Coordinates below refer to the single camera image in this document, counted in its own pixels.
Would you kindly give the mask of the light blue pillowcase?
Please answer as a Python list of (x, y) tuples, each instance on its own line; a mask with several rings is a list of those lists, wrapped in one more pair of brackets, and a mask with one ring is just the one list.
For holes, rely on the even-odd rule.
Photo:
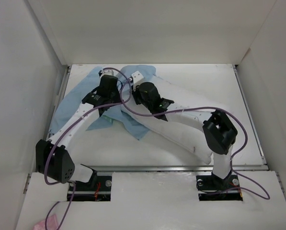
[[(52, 118), (49, 135), (56, 134), (73, 116), (79, 104), (87, 93), (95, 89), (100, 83), (99, 72), (102, 67), (93, 68), (69, 93), (67, 93)], [(146, 80), (156, 75), (156, 68), (151, 65), (128, 65), (121, 68), (121, 72), (128, 78), (132, 73), (139, 71)], [(121, 111), (121, 106), (115, 106), (105, 111), (103, 116), (93, 122), (87, 129), (97, 130), (108, 128), (114, 121), (123, 123), (125, 129), (136, 139), (140, 140), (149, 131), (144, 125), (134, 120), (130, 115)]]

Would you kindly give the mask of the white pillow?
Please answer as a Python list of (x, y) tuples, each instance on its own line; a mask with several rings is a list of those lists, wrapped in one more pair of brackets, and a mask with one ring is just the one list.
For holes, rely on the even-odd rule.
[(157, 76), (152, 77), (149, 81), (144, 78), (141, 84), (145, 82), (153, 83), (161, 96), (174, 101), (168, 111), (178, 109), (181, 111), (165, 114), (163, 120), (153, 116), (142, 116), (142, 114), (150, 115), (151, 112), (142, 104), (136, 105), (133, 97), (126, 105), (139, 115), (127, 110), (123, 105), (121, 110), (146, 128), (189, 151), (203, 163), (210, 164), (211, 155), (214, 152), (207, 146), (202, 126), (203, 121), (211, 116), (211, 109), (193, 112), (187, 112), (185, 109), (195, 105), (217, 105), (225, 109), (227, 107)]

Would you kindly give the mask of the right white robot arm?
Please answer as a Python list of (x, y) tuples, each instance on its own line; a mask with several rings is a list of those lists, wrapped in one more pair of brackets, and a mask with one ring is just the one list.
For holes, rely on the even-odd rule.
[(196, 151), (198, 144), (192, 140), (198, 131), (202, 132), (214, 156), (212, 185), (221, 189), (229, 183), (231, 152), (238, 132), (225, 112), (219, 109), (188, 111), (173, 100), (161, 97), (152, 82), (135, 84), (131, 93), (139, 107), (132, 115), (157, 134), (189, 151)]

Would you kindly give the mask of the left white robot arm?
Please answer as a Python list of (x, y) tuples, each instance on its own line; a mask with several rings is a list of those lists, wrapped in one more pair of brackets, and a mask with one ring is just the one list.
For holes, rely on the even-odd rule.
[(99, 86), (82, 99), (68, 122), (49, 139), (37, 142), (36, 169), (44, 175), (48, 185), (75, 181), (80, 182), (86, 190), (96, 186), (95, 170), (83, 164), (75, 164), (71, 151), (93, 122), (110, 107), (121, 103), (117, 84), (117, 77), (102, 75)]

